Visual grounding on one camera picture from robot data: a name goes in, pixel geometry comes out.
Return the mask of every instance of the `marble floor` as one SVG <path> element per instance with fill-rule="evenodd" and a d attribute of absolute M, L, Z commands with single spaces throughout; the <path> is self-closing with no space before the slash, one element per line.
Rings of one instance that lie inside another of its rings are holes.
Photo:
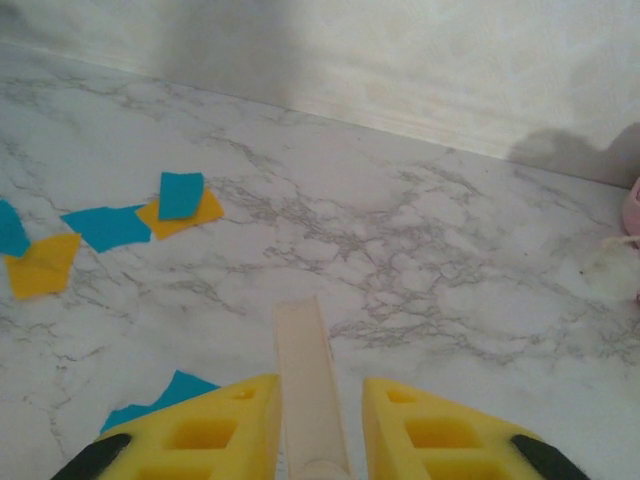
<path fill-rule="evenodd" d="M 579 274 L 624 191 L 0 47 L 0 196 L 32 239 L 153 198 L 163 170 L 202 171 L 226 217 L 83 244 L 58 295 L 17 302 L 0 275 L 0 479 L 49 479 L 175 369 L 274 371 L 272 306 L 318 295 L 360 478 L 361 382 L 386 376 L 637 480 L 639 310 Z"/>

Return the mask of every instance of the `yellow foam piece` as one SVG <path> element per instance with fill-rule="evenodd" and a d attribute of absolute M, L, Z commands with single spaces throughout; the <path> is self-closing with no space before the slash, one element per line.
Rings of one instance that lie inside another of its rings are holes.
<path fill-rule="evenodd" d="M 67 288 L 69 271 L 81 238 L 77 233 L 54 235 L 32 243 L 21 258 L 5 255 L 15 297 L 22 300 Z"/>
<path fill-rule="evenodd" d="M 393 380 L 364 381 L 369 480 L 543 480 L 510 439 L 518 425 Z"/>
<path fill-rule="evenodd" d="M 133 438 L 100 480 L 273 480 L 280 380 L 261 375 L 118 425 Z"/>
<path fill-rule="evenodd" d="M 193 217 L 179 220 L 158 220 L 160 201 L 154 200 L 148 205 L 136 210 L 136 214 L 153 232 L 158 240 L 167 238 L 189 227 L 217 220 L 224 216 L 222 205 L 209 189 L 205 189 L 202 200 Z"/>

